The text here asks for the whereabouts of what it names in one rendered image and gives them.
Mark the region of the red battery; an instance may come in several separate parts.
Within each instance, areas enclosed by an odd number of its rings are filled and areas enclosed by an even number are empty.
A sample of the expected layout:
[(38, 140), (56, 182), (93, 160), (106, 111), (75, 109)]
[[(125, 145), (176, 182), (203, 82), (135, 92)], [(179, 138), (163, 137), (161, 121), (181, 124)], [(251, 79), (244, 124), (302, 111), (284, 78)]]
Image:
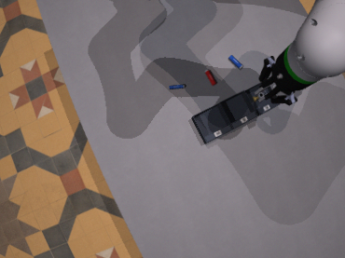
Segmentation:
[(213, 78), (211, 72), (210, 72), (209, 70), (206, 70), (206, 71), (205, 71), (205, 74), (206, 74), (207, 77), (209, 78), (209, 80), (210, 80), (212, 86), (214, 86), (214, 85), (216, 84), (216, 82), (215, 82), (215, 80), (214, 80), (214, 78)]

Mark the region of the dark grey rack of three bins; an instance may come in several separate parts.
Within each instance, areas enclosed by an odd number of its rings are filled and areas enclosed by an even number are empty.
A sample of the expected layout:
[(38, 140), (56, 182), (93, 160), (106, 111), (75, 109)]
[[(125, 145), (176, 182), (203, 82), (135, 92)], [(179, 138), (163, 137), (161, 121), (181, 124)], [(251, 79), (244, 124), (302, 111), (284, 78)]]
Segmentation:
[(279, 103), (272, 104), (271, 99), (262, 102), (257, 99), (254, 102), (253, 97), (257, 96), (255, 92), (261, 84), (248, 88), (238, 93), (239, 96), (236, 94), (194, 115), (194, 117), (192, 116), (191, 119), (204, 144), (279, 105)]

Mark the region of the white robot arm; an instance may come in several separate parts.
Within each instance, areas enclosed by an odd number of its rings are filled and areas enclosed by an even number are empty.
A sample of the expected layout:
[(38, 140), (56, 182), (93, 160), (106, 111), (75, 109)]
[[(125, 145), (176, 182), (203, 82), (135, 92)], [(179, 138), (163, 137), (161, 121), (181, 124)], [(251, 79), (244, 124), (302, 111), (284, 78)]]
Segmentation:
[(277, 58), (275, 72), (291, 90), (345, 72), (345, 0), (315, 0), (295, 40)]

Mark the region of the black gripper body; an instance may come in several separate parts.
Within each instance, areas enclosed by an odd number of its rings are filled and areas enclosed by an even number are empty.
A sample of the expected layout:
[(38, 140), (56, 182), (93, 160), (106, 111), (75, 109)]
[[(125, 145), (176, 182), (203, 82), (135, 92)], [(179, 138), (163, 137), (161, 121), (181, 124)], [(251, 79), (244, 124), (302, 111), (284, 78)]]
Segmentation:
[[(273, 69), (273, 67), (274, 67), (274, 69)], [(272, 70), (272, 69), (273, 69), (273, 70)], [(275, 63), (273, 63), (273, 64), (271, 65), (271, 75), (272, 75), (272, 77), (273, 77), (274, 83), (275, 83), (275, 84), (278, 84), (278, 87), (281, 88), (281, 89), (280, 89), (281, 92), (285, 93), (286, 95), (291, 95), (291, 93), (295, 93), (295, 90), (291, 90), (291, 89), (285, 87), (285, 86), (280, 82), (280, 80), (277, 78), (277, 75), (275, 74)], [(283, 89), (284, 89), (285, 91), (284, 91)]]

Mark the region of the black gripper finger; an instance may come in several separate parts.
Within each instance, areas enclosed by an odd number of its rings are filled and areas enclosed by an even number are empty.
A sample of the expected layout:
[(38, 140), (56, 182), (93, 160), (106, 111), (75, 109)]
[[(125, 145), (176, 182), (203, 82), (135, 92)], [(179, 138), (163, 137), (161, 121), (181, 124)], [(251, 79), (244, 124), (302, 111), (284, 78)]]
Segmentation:
[(258, 78), (259, 81), (262, 82), (262, 84), (259, 87), (259, 89), (255, 92), (255, 95), (258, 94), (259, 91), (260, 92), (264, 91), (266, 88), (268, 88), (267, 86), (270, 86), (272, 83), (274, 83), (273, 77), (271, 76), (269, 78), (269, 75), (271, 73), (271, 65), (273, 63), (275, 63), (273, 56), (264, 59), (264, 67), (263, 67), (263, 69), (261, 71), (261, 74), (260, 74), (260, 76)]
[[(297, 102), (297, 97), (294, 96), (294, 93), (291, 93), (291, 95), (286, 96), (286, 95), (282, 95), (282, 96), (276, 96), (277, 93), (280, 92), (280, 88), (278, 88), (277, 86), (268, 94), (265, 95), (262, 98), (259, 99), (259, 102), (266, 100), (266, 99), (271, 99), (271, 103), (285, 103), (287, 105), (291, 105), (295, 102)], [(286, 97), (286, 98), (285, 98)]]

